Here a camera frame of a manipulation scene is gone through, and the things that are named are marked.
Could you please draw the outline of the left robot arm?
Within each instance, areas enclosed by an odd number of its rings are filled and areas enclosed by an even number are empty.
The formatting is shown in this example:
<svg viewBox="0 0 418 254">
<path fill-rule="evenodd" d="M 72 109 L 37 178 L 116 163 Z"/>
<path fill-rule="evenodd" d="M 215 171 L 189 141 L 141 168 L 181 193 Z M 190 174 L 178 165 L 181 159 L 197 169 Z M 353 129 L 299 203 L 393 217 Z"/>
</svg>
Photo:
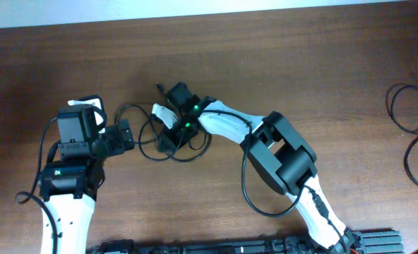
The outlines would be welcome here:
<svg viewBox="0 0 418 254">
<path fill-rule="evenodd" d="M 61 109 L 57 116 L 60 141 L 40 175 L 43 205 L 42 253 L 84 253 L 97 191 L 105 181 L 109 157 L 135 147 L 129 122 L 98 123 L 104 112 L 91 104 Z"/>
</svg>

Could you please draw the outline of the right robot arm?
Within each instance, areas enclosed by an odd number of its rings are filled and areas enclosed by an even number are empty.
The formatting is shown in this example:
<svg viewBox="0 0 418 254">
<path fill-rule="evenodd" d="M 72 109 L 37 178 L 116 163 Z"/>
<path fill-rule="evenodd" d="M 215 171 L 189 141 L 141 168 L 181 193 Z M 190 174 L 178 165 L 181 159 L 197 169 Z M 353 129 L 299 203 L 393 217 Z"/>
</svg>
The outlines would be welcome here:
<svg viewBox="0 0 418 254">
<path fill-rule="evenodd" d="M 222 101 L 200 98 L 185 83 L 177 83 L 164 94 L 166 105 L 154 104 L 151 114 L 165 129 L 158 150 L 173 158 L 199 133 L 218 135 L 240 146 L 241 191 L 256 213 L 279 218 L 297 210 L 306 223 L 310 239 L 326 253 L 352 253 L 353 235 L 334 214 L 321 189 L 317 156 L 294 126 L 281 113 L 255 116 L 232 109 Z M 251 165 L 262 181 L 291 205 L 280 212 L 255 206 L 246 190 L 246 167 Z"/>
</svg>

